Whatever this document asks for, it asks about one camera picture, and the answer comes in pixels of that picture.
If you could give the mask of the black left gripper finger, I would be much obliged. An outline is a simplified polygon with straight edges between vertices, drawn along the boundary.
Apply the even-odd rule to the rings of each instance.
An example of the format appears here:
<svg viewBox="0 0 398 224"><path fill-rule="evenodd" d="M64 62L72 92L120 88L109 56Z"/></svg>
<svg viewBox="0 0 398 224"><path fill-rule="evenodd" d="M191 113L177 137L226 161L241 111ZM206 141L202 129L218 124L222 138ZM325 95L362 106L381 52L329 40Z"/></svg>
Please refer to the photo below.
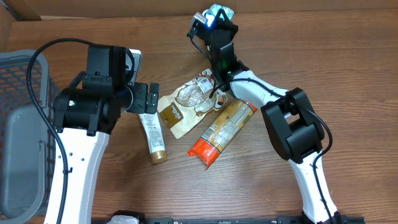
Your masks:
<svg viewBox="0 0 398 224"><path fill-rule="evenodd" d="M157 106L158 106L158 99L152 99L152 100L147 100L146 102L146 114L155 114L157 112Z"/></svg>
<svg viewBox="0 0 398 224"><path fill-rule="evenodd" d="M149 99L158 99L159 97L159 84L151 82L149 85Z"/></svg>

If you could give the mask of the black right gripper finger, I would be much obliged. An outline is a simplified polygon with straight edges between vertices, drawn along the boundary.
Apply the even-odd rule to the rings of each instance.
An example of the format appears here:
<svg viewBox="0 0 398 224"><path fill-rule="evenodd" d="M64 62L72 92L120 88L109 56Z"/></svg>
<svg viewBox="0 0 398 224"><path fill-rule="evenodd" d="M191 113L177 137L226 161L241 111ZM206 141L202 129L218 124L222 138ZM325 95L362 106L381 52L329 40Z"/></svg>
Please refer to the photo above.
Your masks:
<svg viewBox="0 0 398 224"><path fill-rule="evenodd" d="M216 16L207 14L207 28L213 29L216 24Z"/></svg>
<svg viewBox="0 0 398 224"><path fill-rule="evenodd" d="M217 13L217 24L229 26L232 24L231 19L234 16L234 11L230 8L221 8Z"/></svg>

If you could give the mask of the teal wipes packet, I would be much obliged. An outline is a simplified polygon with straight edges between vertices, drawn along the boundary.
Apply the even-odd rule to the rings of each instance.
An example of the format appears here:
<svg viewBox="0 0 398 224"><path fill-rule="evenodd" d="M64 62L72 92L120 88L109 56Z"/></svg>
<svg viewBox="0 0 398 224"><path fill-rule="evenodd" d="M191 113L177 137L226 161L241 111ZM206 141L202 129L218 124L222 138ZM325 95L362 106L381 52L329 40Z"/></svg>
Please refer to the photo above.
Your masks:
<svg viewBox="0 0 398 224"><path fill-rule="evenodd" d="M231 20L234 16L234 11L230 9L229 7L220 5L220 4L213 4L206 12L205 14L211 15L211 16L217 16L218 14L222 19L225 19L227 17L229 20Z"/></svg>

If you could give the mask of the white shampoo tube gold cap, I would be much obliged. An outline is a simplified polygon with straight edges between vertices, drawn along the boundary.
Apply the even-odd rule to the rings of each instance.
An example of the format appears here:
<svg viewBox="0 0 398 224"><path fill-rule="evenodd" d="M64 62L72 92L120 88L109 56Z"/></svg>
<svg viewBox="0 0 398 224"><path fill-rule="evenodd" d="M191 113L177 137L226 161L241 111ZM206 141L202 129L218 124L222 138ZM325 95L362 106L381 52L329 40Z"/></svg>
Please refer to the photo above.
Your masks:
<svg viewBox="0 0 398 224"><path fill-rule="evenodd" d="M139 117L146 133L152 163L158 164L166 161L167 153L158 114L144 113Z"/></svg>

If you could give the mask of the orange spaghetti package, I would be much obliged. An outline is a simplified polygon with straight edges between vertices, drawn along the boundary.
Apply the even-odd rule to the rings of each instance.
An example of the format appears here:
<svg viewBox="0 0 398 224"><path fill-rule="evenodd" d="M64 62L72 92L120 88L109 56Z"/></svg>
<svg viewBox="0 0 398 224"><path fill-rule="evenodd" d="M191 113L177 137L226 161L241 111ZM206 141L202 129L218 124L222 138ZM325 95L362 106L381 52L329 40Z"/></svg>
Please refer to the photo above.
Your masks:
<svg viewBox="0 0 398 224"><path fill-rule="evenodd" d="M251 119L257 108L246 100L233 100L187 152L197 156L208 169Z"/></svg>

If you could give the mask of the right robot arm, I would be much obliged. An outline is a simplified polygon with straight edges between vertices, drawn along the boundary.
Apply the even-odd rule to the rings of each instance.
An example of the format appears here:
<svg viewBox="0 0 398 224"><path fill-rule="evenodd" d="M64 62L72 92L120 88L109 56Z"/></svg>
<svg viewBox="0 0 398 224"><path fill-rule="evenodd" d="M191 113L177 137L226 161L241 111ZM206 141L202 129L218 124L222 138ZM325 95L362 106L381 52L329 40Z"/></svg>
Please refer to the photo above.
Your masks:
<svg viewBox="0 0 398 224"><path fill-rule="evenodd" d="M308 223L338 223L340 214L331 199L322 157L332 143L331 131L315 113L300 88L285 90L257 77L234 52L238 26L221 6L194 14L189 38L198 37L208 50L215 78L214 91L227 91L261 110L268 137L276 153L291 165L303 201L303 219Z"/></svg>

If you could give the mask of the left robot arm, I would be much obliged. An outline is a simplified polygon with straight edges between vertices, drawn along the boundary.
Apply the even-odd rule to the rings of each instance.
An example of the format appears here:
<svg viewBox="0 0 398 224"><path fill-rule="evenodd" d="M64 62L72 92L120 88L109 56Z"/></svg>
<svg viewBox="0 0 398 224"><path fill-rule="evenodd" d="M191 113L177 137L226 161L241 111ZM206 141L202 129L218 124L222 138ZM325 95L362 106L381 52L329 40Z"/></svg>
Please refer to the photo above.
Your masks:
<svg viewBox="0 0 398 224"><path fill-rule="evenodd" d="M88 48L86 70L53 102L57 144L46 223L90 223L99 166L121 113L155 114L159 84L139 83L140 50Z"/></svg>

